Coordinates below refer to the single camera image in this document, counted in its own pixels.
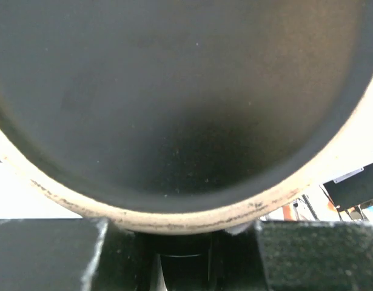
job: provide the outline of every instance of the white surface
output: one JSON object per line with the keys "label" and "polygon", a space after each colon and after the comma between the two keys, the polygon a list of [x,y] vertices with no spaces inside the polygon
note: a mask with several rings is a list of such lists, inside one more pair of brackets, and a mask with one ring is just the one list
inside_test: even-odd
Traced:
{"label": "white surface", "polygon": [[49,200],[11,168],[0,163],[0,219],[10,218],[80,218]]}

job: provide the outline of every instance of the non-stick cooking surface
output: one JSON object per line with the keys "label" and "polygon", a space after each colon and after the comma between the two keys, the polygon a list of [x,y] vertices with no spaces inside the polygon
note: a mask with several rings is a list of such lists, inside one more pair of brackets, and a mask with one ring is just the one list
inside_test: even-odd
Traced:
{"label": "non-stick cooking surface", "polygon": [[373,1],[0,1],[1,128],[57,181],[132,210],[280,182],[372,72]]}

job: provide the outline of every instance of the beige rim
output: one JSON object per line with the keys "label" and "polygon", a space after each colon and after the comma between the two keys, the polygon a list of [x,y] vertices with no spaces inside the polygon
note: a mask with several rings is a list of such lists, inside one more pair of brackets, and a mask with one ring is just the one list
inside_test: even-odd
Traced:
{"label": "beige rim", "polygon": [[201,233],[250,221],[293,200],[340,167],[361,166],[373,150],[373,79],[348,122],[334,139],[296,173],[264,192],[218,209],[184,213],[144,213],[110,206],[68,189],[30,163],[0,130],[0,160],[11,164],[34,188],[82,216],[107,216],[119,226],[148,233]]}

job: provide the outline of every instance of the frying pan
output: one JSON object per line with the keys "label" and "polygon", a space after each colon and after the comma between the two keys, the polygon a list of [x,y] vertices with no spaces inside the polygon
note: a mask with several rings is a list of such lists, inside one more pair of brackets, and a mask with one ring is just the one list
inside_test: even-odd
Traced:
{"label": "frying pan", "polygon": [[372,149],[371,0],[0,0],[0,160],[74,212],[209,232]]}

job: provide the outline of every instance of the white label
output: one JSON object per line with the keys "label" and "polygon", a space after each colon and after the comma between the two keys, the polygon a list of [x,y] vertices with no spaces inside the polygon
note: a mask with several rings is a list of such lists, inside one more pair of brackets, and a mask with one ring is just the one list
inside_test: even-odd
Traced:
{"label": "white label", "polygon": [[345,174],[345,175],[343,175],[343,176],[341,176],[341,177],[339,177],[339,178],[337,178],[337,179],[334,179],[333,182],[334,182],[335,184],[340,183],[340,182],[342,182],[342,181],[344,181],[344,180],[347,180],[348,178],[350,178],[350,177],[352,177],[352,176],[354,176],[354,175],[356,175],[356,174],[358,174],[358,173],[360,173],[360,172],[362,172],[362,171],[364,171],[364,168],[363,168],[363,167],[360,168],[360,169],[354,170],[353,172],[350,172],[350,173],[348,173],[348,174]]}

